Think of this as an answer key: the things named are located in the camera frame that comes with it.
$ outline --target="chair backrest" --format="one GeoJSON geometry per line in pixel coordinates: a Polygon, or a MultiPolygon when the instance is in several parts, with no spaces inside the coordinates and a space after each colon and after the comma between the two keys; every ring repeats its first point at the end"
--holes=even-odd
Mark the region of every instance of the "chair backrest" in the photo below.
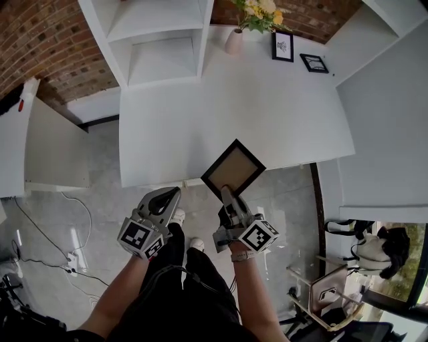
{"type": "Polygon", "coordinates": [[[344,292],[347,275],[348,265],[343,265],[314,281],[309,288],[309,312],[316,313],[337,301],[344,292]]]}

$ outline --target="white shelving unit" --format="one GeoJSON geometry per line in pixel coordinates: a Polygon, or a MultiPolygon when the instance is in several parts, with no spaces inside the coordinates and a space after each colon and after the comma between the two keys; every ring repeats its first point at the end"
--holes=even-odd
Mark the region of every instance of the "white shelving unit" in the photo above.
{"type": "Polygon", "coordinates": [[[397,34],[404,37],[428,17],[419,0],[363,0],[397,34]]]}
{"type": "Polygon", "coordinates": [[[201,77],[213,0],[79,0],[122,89],[201,77]]]}

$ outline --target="power strip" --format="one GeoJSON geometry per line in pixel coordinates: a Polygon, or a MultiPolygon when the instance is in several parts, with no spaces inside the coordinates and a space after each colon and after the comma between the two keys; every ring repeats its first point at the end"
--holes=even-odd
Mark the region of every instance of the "power strip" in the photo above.
{"type": "Polygon", "coordinates": [[[72,253],[68,253],[69,262],[68,264],[64,265],[65,270],[70,271],[73,277],[78,276],[76,271],[78,270],[78,256],[74,255],[72,253]]]}

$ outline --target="black and white marker cube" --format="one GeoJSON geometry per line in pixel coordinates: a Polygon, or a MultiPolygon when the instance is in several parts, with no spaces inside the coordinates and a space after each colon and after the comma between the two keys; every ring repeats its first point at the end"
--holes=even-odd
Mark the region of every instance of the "black and white marker cube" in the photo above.
{"type": "Polygon", "coordinates": [[[255,220],[239,240],[251,250],[259,253],[269,247],[278,237],[279,232],[265,220],[255,220]]]}
{"type": "Polygon", "coordinates": [[[164,245],[162,234],[129,218],[123,222],[118,242],[129,253],[151,259],[164,245]]]}

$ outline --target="white cabinet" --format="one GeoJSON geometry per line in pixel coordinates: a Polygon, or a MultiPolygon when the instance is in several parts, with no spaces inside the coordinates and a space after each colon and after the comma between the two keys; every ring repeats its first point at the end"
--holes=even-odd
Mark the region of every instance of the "white cabinet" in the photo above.
{"type": "Polygon", "coordinates": [[[35,97],[0,116],[0,197],[89,187],[86,133],[35,97]]]}
{"type": "Polygon", "coordinates": [[[79,0],[120,87],[201,77],[213,0],[79,0]]]}

